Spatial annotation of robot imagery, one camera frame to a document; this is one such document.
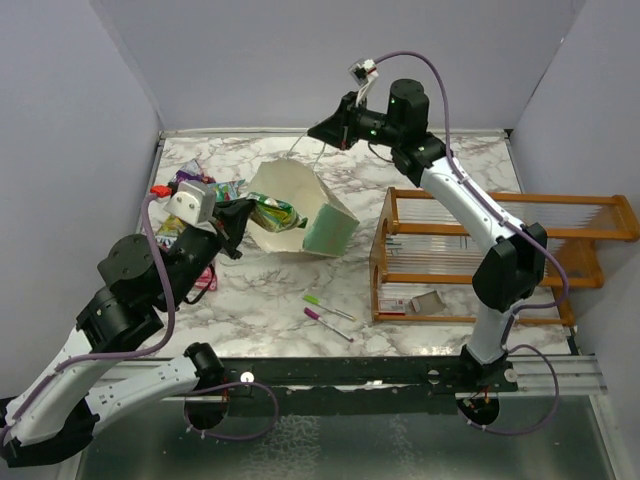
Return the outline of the green printed paper bag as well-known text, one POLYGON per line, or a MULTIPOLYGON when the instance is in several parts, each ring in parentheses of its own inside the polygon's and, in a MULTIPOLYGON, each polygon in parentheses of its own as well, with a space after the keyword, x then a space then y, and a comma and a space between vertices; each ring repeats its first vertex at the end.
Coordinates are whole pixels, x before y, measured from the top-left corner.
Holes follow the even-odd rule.
POLYGON ((255 172, 245 187, 291 204, 308 219, 304 229, 270 233, 253 221, 248 233, 265 253, 337 258, 346 253, 360 220, 327 183, 322 169, 335 152, 306 134, 254 139, 255 172))

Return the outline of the pink red snack packet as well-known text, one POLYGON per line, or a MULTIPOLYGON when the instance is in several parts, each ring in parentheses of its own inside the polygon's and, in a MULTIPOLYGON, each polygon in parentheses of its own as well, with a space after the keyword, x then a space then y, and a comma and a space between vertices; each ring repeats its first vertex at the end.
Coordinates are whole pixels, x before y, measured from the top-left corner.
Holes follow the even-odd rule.
POLYGON ((196 280, 194 287, 199 291, 214 292, 218 288, 218 278, 215 266, 210 264, 196 280))

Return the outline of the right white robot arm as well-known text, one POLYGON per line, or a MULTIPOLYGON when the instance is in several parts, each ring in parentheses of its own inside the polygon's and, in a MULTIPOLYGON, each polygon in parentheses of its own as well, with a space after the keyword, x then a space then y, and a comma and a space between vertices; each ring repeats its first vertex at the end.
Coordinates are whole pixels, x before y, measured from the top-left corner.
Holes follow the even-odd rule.
POLYGON ((396 169, 439 201, 471 236, 483 256, 472 277, 480 309, 461 353, 459 378, 467 389, 481 391, 494 381, 495 368, 507 356, 511 314, 544 277, 547 233, 538 223, 508 218, 448 158, 445 143, 428 130, 429 106, 420 82, 400 79, 390 87, 386 112, 368 109, 351 91, 308 134, 340 150, 358 141, 389 147, 396 169))

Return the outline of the purple snack packet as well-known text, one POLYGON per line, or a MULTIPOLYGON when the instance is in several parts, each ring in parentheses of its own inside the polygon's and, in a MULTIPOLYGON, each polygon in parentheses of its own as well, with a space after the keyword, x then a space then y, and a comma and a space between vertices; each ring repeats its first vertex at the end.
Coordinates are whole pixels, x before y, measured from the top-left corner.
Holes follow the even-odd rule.
POLYGON ((194 180, 204 184, 213 184, 215 178, 208 175, 197 159, 192 159, 180 166, 171 179, 171 183, 181 183, 187 180, 194 180))

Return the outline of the small green yellow candy packet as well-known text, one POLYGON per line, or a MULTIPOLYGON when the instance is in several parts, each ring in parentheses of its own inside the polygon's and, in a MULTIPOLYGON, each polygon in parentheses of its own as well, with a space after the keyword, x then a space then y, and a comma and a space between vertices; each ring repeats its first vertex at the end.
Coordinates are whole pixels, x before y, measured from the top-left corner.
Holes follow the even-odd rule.
POLYGON ((247 199, 254 203, 250 219, 267 232, 304 229, 307 225, 308 219, 287 202, 256 192, 250 192, 247 199))

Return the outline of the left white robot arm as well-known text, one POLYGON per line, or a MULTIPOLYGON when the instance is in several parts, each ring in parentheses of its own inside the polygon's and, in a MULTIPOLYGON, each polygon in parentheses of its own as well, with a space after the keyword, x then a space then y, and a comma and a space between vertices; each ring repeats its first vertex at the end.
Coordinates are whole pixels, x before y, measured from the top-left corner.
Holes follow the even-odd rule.
POLYGON ((219 252, 240 257, 255 206, 245 198, 213 209, 214 229, 187 227, 169 251, 143 234, 119 240, 98 270, 105 282, 76 319, 39 379, 1 402, 1 457, 10 468, 53 465, 84 450, 115 421, 151 402, 214 392, 225 368, 207 343, 190 345, 147 373, 104 387, 98 380, 159 330, 171 334, 175 308, 219 252))

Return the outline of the mint green Fox's candy packet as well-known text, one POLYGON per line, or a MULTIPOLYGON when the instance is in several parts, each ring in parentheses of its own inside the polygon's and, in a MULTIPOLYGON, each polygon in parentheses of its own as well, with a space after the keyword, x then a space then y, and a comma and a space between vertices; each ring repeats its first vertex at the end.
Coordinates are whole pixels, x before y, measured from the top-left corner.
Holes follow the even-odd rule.
POLYGON ((239 199, 242 195, 242 187, 245 184, 244 179, 232 180, 225 182, 214 182, 209 187, 215 194, 216 202, 228 202, 239 199))

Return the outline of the yellow green snack packet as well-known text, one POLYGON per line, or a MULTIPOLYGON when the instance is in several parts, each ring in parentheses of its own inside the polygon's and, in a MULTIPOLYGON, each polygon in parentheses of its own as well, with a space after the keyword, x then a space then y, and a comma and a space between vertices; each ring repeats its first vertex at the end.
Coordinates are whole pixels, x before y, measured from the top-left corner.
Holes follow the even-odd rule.
POLYGON ((158 246, 168 251, 185 228, 186 224, 181 219, 169 215, 155 233, 158 246))

